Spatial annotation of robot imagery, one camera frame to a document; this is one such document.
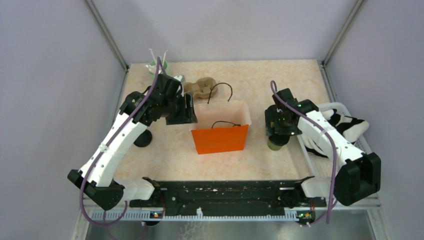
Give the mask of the orange paper bag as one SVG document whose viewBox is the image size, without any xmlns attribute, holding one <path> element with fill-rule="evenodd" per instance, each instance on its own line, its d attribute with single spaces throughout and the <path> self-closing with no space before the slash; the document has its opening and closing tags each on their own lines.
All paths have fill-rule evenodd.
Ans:
<svg viewBox="0 0 424 240">
<path fill-rule="evenodd" d="M 227 101 L 194 104 L 197 117 L 191 129 L 195 149 L 199 155 L 242 151 L 249 126 L 252 124 L 249 106 L 243 100 L 232 100 L 233 88 Z"/>
</svg>

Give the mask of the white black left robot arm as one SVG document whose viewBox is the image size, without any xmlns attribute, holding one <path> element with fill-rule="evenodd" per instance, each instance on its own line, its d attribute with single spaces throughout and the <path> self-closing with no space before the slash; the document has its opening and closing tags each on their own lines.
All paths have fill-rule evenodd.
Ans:
<svg viewBox="0 0 424 240">
<path fill-rule="evenodd" d="M 182 75 L 160 73 L 145 92 L 127 95 L 93 156 L 67 175 L 80 193 L 105 211 L 122 202 L 143 201 L 149 207 L 160 202 L 160 186 L 155 181 L 148 177 L 114 179 L 114 174 L 132 145 L 149 145 L 152 134 L 148 127 L 153 122 L 165 118 L 167 125 L 197 123 L 193 96 L 184 92 L 184 82 Z"/>
</svg>

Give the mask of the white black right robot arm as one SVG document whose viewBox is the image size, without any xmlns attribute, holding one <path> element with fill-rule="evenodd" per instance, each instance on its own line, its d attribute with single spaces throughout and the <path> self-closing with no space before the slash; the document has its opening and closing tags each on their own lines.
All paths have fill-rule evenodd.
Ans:
<svg viewBox="0 0 424 240">
<path fill-rule="evenodd" d="M 277 90 L 275 82 L 271 90 L 275 104 L 264 112 L 268 147 L 278 151 L 292 136 L 308 137 L 333 161 L 330 177 L 304 180 L 293 192 L 297 205 L 333 197 L 350 206 L 380 191 L 381 159 L 376 153 L 365 153 L 347 140 L 311 100 L 298 101 L 289 88 Z"/>
</svg>

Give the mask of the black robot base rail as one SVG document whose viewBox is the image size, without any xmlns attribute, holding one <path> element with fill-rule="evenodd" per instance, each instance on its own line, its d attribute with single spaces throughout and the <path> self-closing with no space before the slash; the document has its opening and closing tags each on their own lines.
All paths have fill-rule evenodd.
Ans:
<svg viewBox="0 0 424 240">
<path fill-rule="evenodd" d="M 149 200 L 130 200 L 130 209 L 160 208 L 165 215 L 206 217 L 282 216 L 286 209 L 326 207 L 320 197 L 307 198 L 302 180 L 158 181 Z"/>
</svg>

